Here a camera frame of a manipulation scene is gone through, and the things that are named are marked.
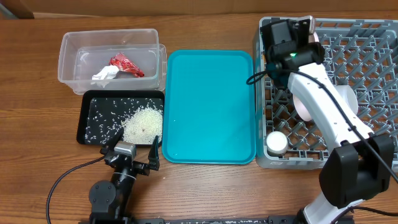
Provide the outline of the white napkin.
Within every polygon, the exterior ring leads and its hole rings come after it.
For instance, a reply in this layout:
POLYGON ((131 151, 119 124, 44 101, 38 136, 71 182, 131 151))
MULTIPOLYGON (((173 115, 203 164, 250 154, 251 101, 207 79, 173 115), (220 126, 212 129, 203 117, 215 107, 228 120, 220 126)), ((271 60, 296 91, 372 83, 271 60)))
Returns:
POLYGON ((115 65, 108 65, 96 75, 92 76, 92 80, 109 80, 114 79, 119 72, 119 68, 115 65))

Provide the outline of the white cup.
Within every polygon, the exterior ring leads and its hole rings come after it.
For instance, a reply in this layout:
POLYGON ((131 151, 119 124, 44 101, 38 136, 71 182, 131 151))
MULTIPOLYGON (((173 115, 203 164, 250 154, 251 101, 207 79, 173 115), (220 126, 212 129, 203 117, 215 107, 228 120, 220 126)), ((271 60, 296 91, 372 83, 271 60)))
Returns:
POLYGON ((280 131, 273 131, 266 137, 267 151, 272 156, 283 156, 289 147, 287 136, 280 131))

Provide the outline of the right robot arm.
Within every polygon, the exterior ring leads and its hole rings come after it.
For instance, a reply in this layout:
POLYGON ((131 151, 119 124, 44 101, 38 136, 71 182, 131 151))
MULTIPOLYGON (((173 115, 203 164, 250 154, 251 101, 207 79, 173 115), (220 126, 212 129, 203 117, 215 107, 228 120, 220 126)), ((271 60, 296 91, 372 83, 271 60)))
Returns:
POLYGON ((294 222, 337 223, 397 179, 392 170, 394 142, 388 134, 375 134, 337 92, 323 64, 325 49, 309 40, 314 25, 311 17, 303 17, 261 26, 266 61, 262 74, 303 103, 330 152, 319 175, 321 193, 294 222))

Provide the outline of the grey bowl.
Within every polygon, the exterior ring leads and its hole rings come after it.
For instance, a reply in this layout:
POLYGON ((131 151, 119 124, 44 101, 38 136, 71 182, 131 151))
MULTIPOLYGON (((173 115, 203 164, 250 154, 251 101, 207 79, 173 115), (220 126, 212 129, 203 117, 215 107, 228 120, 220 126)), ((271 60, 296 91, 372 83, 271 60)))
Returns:
POLYGON ((352 112, 358 114, 359 106, 354 90, 349 85, 336 85, 335 88, 352 112))

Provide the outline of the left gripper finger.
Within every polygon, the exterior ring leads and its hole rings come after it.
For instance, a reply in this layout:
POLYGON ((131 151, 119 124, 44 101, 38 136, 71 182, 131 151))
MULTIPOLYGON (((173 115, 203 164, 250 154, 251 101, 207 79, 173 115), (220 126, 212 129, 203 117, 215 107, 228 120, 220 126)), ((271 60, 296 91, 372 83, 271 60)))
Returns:
POLYGON ((115 136, 113 136, 105 145, 105 149, 114 149, 114 147, 117 145, 117 143, 122 139, 124 134, 124 129, 121 128, 115 136))
POLYGON ((149 169, 151 170, 159 170, 160 161, 159 161, 159 136, 156 136, 152 142, 149 155, 149 169))

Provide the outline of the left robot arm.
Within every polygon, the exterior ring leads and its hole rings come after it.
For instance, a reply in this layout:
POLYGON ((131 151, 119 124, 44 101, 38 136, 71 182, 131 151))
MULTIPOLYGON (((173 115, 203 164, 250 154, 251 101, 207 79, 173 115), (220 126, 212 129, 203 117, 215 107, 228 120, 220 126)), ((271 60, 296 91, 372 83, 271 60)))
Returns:
POLYGON ((124 130, 102 145, 100 153, 105 164, 114 169, 111 180, 95 183, 89 191, 91 214, 89 223, 131 223, 132 218, 125 214, 137 175, 150 175, 159 170, 159 137, 156 136, 150 147, 148 162, 135 160, 137 148, 133 143, 122 140, 124 130))

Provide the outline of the white rice pile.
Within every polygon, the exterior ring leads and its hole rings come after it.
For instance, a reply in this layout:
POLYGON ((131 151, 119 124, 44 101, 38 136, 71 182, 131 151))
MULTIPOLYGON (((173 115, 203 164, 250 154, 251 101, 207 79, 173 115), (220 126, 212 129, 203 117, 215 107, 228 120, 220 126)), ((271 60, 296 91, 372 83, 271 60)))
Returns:
POLYGON ((121 139, 136 145, 162 139, 164 104, 160 98, 93 98, 83 142, 103 145, 123 130, 121 139))

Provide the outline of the red snack wrapper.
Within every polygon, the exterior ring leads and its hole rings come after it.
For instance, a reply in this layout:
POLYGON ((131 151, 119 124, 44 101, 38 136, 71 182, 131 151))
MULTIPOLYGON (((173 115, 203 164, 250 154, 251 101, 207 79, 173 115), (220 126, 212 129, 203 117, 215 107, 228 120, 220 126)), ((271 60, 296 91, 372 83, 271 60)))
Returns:
POLYGON ((127 58, 122 52, 116 54, 109 61, 109 65, 114 65, 119 68, 122 72, 128 72, 133 74, 135 77, 144 77, 144 72, 129 58, 127 58))

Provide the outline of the large white plate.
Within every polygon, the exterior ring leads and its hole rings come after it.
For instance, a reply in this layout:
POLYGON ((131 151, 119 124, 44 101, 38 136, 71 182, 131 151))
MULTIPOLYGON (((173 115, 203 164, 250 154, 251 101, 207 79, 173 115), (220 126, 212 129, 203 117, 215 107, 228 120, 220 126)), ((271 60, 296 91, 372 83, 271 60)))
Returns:
POLYGON ((313 16, 309 16, 310 18, 310 27, 309 27, 309 36, 308 36, 308 42, 319 42, 319 38, 317 33, 315 32, 315 25, 316 25, 316 20, 313 16))

